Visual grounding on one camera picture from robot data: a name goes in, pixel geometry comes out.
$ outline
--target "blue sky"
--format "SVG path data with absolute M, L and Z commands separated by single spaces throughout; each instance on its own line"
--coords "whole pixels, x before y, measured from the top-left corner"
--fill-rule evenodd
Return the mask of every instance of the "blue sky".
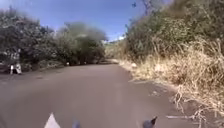
M 129 19 L 144 11 L 140 0 L 0 0 L 0 8 L 10 5 L 54 29 L 64 22 L 88 23 L 104 30 L 110 40 L 124 34 Z

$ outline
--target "dry grass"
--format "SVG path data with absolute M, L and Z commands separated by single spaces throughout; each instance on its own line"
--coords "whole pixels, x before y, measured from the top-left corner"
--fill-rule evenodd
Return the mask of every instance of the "dry grass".
M 178 92 L 175 101 L 179 108 L 183 97 L 205 105 L 195 114 L 201 120 L 206 120 L 201 115 L 204 109 L 224 116 L 224 56 L 220 43 L 200 39 L 191 42 L 183 51 L 186 52 L 165 59 L 150 56 L 136 69 L 128 62 L 123 62 L 122 66 L 130 70 L 135 79 L 160 80 L 172 85 Z

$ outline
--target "road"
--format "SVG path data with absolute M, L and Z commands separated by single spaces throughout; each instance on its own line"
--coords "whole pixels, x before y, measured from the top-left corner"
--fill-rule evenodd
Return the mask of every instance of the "road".
M 131 82 L 118 65 L 77 66 L 2 77 L 0 127 L 44 128 L 53 112 L 62 128 L 74 119 L 82 128 L 140 128 L 158 116 L 156 128 L 197 128 L 169 102 L 171 93 L 153 84 Z

